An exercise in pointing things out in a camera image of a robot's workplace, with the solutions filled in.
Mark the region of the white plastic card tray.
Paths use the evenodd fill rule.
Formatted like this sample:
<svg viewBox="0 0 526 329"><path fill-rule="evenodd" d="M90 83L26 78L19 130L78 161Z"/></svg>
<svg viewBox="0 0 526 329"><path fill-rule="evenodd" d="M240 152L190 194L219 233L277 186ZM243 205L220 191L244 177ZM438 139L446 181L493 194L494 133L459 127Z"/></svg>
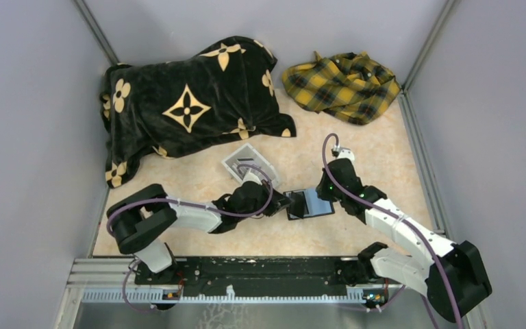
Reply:
<svg viewBox="0 0 526 329"><path fill-rule="evenodd" d="M274 187L282 183L276 168L249 143L230 153L221 164L238 182L243 182L248 175L254 175L259 180L269 180Z"/></svg>

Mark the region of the black leather card holder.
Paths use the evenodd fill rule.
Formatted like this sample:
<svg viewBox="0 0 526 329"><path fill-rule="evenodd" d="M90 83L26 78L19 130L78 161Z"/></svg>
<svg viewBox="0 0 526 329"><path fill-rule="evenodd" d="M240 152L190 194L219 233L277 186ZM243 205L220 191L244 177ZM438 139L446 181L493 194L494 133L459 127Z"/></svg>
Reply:
<svg viewBox="0 0 526 329"><path fill-rule="evenodd" d="M335 213L333 203L320 199L318 197L318 194L315 188L305 188L305 189L299 189L299 190L293 190L293 191L296 191L296 192L301 191L305 193L305 198L306 198L307 207L308 207L308 214L303 219L313 218L313 217L322 217L322 216L332 215ZM284 195L287 198L289 198L290 193L293 191L287 191L284 193Z"/></svg>

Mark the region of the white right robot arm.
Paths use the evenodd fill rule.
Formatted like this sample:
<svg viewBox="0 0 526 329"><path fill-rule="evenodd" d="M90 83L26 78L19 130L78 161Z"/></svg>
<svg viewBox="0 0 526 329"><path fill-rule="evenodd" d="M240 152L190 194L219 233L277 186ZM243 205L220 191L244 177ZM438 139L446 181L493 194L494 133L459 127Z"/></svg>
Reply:
<svg viewBox="0 0 526 329"><path fill-rule="evenodd" d="M366 282L390 278L420 293L445 320L463 326L463 316L492 294L477 247L456 243L428 230L374 186L364 185L348 158L325 162L318 196L340 203L348 215L385 234L403 248L373 243L359 254L358 273Z"/></svg>

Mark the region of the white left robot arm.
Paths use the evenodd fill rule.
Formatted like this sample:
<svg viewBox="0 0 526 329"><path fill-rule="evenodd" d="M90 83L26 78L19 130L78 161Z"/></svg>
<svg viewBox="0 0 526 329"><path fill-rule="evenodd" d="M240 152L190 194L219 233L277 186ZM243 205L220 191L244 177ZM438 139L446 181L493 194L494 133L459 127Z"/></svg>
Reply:
<svg viewBox="0 0 526 329"><path fill-rule="evenodd" d="M291 199L267 182L245 182L233 193L202 203L169 197L163 186L151 184L111 206L107 231L121 254L133 254L162 284L176 279L178 266L160 235L169 228L191 228L222 234L244 219L271 217L287 208Z"/></svg>

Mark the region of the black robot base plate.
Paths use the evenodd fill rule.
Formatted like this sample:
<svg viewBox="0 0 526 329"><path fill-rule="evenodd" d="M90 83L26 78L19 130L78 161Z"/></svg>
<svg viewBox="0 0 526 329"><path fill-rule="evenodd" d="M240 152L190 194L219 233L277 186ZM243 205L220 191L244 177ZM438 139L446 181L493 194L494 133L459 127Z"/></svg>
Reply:
<svg viewBox="0 0 526 329"><path fill-rule="evenodd" d="M336 297L384 304L393 292L391 281L369 277L355 256L188 256L160 273L141 263L135 273L137 285L173 285L181 297L231 293L255 300Z"/></svg>

